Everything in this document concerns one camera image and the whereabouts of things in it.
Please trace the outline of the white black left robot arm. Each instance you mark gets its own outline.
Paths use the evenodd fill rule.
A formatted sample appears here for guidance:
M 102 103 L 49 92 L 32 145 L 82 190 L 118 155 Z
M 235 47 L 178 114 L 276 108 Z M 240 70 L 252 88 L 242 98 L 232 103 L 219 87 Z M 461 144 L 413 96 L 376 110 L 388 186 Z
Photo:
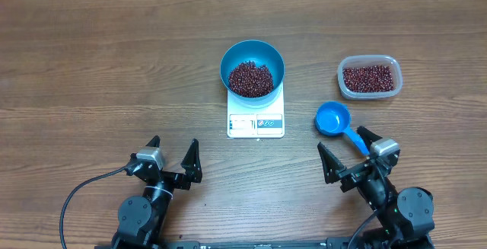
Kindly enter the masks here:
M 164 170 L 160 137 L 154 136 L 138 152 L 132 153 L 126 172 L 145 182 L 140 196 L 124 200 L 118 209 L 118 229 L 111 248 L 161 248 L 160 230 L 175 190 L 189 190 L 202 181 L 199 141 L 193 139 L 181 161 L 183 173 Z

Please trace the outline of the blue plastic measuring scoop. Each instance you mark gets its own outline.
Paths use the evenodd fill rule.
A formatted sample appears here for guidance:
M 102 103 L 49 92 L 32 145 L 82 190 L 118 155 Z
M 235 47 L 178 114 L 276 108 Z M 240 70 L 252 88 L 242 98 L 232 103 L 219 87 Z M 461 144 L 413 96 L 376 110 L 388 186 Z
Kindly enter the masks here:
M 340 136 L 345 134 L 363 155 L 370 154 L 364 140 L 350 127 L 351 114 L 346 105 L 328 101 L 322 104 L 315 116 L 315 127 L 325 136 Z

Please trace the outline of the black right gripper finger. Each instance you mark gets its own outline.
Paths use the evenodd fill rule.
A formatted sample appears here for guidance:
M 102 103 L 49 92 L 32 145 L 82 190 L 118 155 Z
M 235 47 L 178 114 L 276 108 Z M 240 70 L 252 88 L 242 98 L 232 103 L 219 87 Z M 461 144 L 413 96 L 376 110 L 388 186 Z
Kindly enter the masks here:
M 327 184 L 340 181 L 340 174 L 346 170 L 346 166 L 322 143 L 317 145 L 323 166 L 324 179 Z
M 379 144 L 381 143 L 382 139 L 381 136 L 373 133 L 365 126 L 359 126 L 356 131 L 360 135 L 365 143 L 365 146 L 370 152 L 379 152 Z

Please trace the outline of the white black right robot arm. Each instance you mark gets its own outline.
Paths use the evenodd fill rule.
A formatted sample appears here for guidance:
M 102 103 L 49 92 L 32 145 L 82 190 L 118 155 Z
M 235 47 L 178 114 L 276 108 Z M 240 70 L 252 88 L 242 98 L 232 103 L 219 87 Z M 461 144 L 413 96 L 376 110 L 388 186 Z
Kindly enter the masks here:
M 387 176 L 399 161 L 400 146 L 369 129 L 357 128 L 368 147 L 366 160 L 347 168 L 323 144 L 317 145 L 325 182 L 340 182 L 342 192 L 356 189 L 372 209 L 350 237 L 327 238 L 328 248 L 433 248 L 432 194 L 421 187 L 397 191 Z

